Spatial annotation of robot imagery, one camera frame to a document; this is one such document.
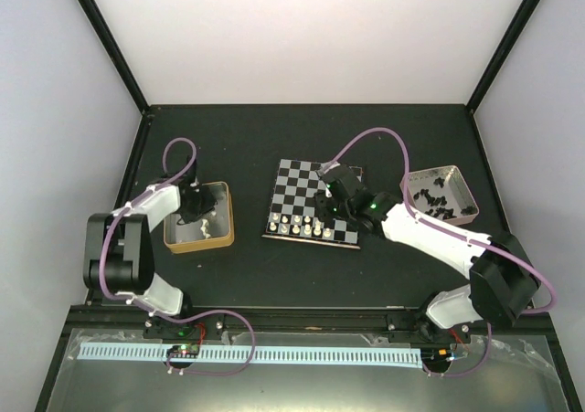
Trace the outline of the black and white chessboard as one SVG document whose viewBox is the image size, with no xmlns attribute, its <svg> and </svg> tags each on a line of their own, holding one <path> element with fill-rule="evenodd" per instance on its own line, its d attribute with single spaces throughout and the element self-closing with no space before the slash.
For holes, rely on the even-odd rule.
<svg viewBox="0 0 585 412">
<path fill-rule="evenodd" d="M 334 220 L 331 225 L 322 222 L 321 237 L 316 238 L 313 235 L 314 221 L 318 219 L 315 215 L 314 195 L 325 190 L 324 183 L 319 180 L 316 172 L 319 167 L 320 164 L 316 162 L 292 159 L 280 160 L 272 189 L 267 223 L 262 235 L 265 238 L 283 241 L 358 249 L 357 231 L 350 228 L 343 220 Z M 271 219 L 273 213 L 280 215 L 278 221 Z M 288 223 L 282 223 L 282 215 L 289 218 Z M 302 219 L 299 224 L 294 223 L 295 216 L 299 216 Z M 304 223 L 305 217 L 312 218 L 311 224 Z M 270 231 L 271 222 L 277 225 L 277 230 L 274 232 Z M 287 234 L 281 232 L 281 225 L 288 226 Z M 294 225 L 300 227 L 300 234 L 298 236 L 292 233 Z M 312 227 L 312 234 L 310 236 L 304 234 L 305 225 L 311 225 Z M 324 230 L 326 228 L 331 230 L 332 236 L 330 238 L 324 238 Z"/>
</svg>

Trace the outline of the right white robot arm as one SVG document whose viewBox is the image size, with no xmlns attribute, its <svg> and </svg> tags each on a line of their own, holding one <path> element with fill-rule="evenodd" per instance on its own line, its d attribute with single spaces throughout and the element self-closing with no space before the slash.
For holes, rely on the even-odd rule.
<svg viewBox="0 0 585 412">
<path fill-rule="evenodd" d="M 476 321 L 510 328 L 527 310 L 541 280 L 528 271 L 527 255 L 513 235 L 492 237 L 454 227 L 388 193 L 374 194 L 344 164 L 324 164 L 317 175 L 325 186 L 314 197 L 321 221 L 343 220 L 415 248 L 467 279 L 466 285 L 438 292 L 423 304 L 415 320 L 421 339 L 435 342 L 450 328 Z"/>
</svg>

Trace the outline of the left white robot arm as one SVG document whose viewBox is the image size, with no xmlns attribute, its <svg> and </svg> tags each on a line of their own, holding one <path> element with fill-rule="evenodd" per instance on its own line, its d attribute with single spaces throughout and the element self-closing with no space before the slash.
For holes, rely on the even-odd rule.
<svg viewBox="0 0 585 412">
<path fill-rule="evenodd" d="M 164 327 L 176 338 L 189 336 L 197 317 L 181 289 L 155 272 L 152 231 L 167 217 L 192 224 L 212 211 L 216 198 L 197 180 L 197 162 L 148 185 L 133 201 L 109 214 L 89 217 L 85 238 L 83 281 L 112 301 L 137 303 L 164 316 Z"/>
</svg>

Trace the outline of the white pieces in tin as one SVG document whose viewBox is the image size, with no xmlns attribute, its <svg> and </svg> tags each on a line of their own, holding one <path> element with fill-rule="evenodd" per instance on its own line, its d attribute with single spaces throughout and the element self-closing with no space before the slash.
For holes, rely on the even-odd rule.
<svg viewBox="0 0 585 412">
<path fill-rule="evenodd" d="M 206 218 L 201 219 L 200 231 L 203 239 L 210 239 L 212 235 L 209 233 L 209 221 Z"/>
</svg>

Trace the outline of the black pieces in tray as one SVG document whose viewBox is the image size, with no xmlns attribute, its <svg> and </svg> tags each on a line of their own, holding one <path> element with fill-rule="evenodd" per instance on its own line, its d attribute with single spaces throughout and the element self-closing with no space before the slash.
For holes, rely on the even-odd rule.
<svg viewBox="0 0 585 412">
<path fill-rule="evenodd" d="M 430 217 L 449 220 L 479 212 L 467 185 L 453 176 L 435 175 L 411 181 L 409 191 L 413 205 Z"/>
</svg>

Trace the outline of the left circuit board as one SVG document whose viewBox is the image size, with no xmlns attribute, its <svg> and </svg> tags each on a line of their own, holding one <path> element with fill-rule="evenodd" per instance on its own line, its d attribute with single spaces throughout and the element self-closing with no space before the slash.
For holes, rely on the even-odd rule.
<svg viewBox="0 0 585 412">
<path fill-rule="evenodd" d="M 171 346 L 166 352 L 167 359 L 173 358 L 196 358 L 199 354 L 200 346 L 198 344 L 177 344 Z"/>
</svg>

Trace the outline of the circuit board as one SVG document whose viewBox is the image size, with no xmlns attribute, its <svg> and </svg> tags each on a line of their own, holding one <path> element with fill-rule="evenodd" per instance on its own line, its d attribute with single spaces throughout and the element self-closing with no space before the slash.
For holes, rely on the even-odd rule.
<svg viewBox="0 0 585 412">
<path fill-rule="evenodd" d="M 171 346 L 166 352 L 167 359 L 173 358 L 196 358 L 199 354 L 200 346 L 198 344 L 177 344 Z"/>
<path fill-rule="evenodd" d="M 431 363 L 452 362 L 467 356 L 468 352 L 465 349 L 438 348 L 421 351 L 421 358 Z"/>
</svg>

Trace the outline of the right circuit board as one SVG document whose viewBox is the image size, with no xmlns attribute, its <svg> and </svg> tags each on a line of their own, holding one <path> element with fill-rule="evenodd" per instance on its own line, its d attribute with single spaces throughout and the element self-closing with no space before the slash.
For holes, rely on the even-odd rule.
<svg viewBox="0 0 585 412">
<path fill-rule="evenodd" d="M 431 363 L 452 362 L 467 356 L 468 352 L 465 349 L 438 348 L 421 351 L 421 358 Z"/>
</svg>

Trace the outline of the gold tin tray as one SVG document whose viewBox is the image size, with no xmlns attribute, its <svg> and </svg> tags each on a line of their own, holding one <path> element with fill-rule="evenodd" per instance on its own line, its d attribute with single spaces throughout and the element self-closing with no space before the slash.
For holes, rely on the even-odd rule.
<svg viewBox="0 0 585 412">
<path fill-rule="evenodd" d="M 223 181 L 203 184 L 210 187 L 217 199 L 215 209 L 203 215 L 198 221 L 181 225 L 177 212 L 164 221 L 164 243 L 174 254 L 186 254 L 196 251 L 230 246 L 235 239 L 232 198 L 227 183 Z M 210 239 L 203 239 L 200 231 L 201 219 L 209 221 Z"/>
</svg>

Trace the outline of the pink mesh tray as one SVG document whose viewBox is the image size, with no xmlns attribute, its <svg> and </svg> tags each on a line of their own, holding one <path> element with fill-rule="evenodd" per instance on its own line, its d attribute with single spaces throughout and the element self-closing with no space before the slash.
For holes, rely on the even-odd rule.
<svg viewBox="0 0 585 412">
<path fill-rule="evenodd" d="M 400 188 L 416 211 L 448 224 L 469 224 L 479 215 L 479 206 L 456 165 L 410 172 Z"/>
</svg>

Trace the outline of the left black frame post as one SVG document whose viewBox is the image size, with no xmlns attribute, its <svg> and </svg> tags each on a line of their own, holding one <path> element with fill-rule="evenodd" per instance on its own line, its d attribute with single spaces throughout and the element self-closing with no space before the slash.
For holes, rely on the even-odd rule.
<svg viewBox="0 0 585 412">
<path fill-rule="evenodd" d="M 149 109 L 147 102 L 141 88 L 131 71 L 116 39 L 110 30 L 96 0 L 77 0 L 83 13 L 90 22 L 95 34 L 100 40 L 104 50 L 106 51 L 111 63 L 116 69 L 119 77 L 122 80 L 129 95 L 133 99 L 135 106 L 140 113 L 145 113 Z"/>
</svg>

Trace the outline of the black frame post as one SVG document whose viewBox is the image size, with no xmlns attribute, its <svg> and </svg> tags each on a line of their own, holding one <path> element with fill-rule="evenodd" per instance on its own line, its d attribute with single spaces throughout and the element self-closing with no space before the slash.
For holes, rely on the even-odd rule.
<svg viewBox="0 0 585 412">
<path fill-rule="evenodd" d="M 133 99 L 135 106 L 140 113 L 145 113 L 149 109 L 147 102 L 141 88 L 131 71 L 116 39 L 110 30 L 96 0 L 77 0 L 83 13 L 90 22 L 95 34 L 100 40 L 104 50 L 106 51 L 111 63 L 116 69 L 119 77 L 122 80 L 129 95 Z"/>
<path fill-rule="evenodd" d="M 522 0 L 475 86 L 466 109 L 475 114 L 541 0 Z"/>
</svg>

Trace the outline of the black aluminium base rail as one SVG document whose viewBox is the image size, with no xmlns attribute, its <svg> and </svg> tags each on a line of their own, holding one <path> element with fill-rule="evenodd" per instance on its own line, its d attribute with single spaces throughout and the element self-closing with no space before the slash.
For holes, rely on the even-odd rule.
<svg viewBox="0 0 585 412">
<path fill-rule="evenodd" d="M 381 335 L 394 343 L 447 344 L 459 338 L 470 341 L 472 334 L 486 332 L 484 322 L 463 322 L 445 330 L 433 326 L 415 309 L 238 309 L 260 333 L 362 333 Z M 178 325 L 152 319 L 140 309 L 122 306 L 79 305 L 69 309 L 64 331 L 74 328 L 138 330 L 151 339 L 170 342 L 175 339 L 195 341 L 198 328 L 203 327 L 205 337 L 218 339 L 223 333 L 235 335 L 248 329 L 244 321 L 229 314 L 211 314 L 202 320 Z"/>
</svg>

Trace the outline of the right black frame post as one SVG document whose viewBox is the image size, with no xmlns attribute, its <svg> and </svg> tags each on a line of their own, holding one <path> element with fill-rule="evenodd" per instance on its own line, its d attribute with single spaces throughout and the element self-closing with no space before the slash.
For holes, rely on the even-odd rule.
<svg viewBox="0 0 585 412">
<path fill-rule="evenodd" d="M 541 0 L 522 0 L 475 86 L 466 109 L 475 114 Z"/>
</svg>

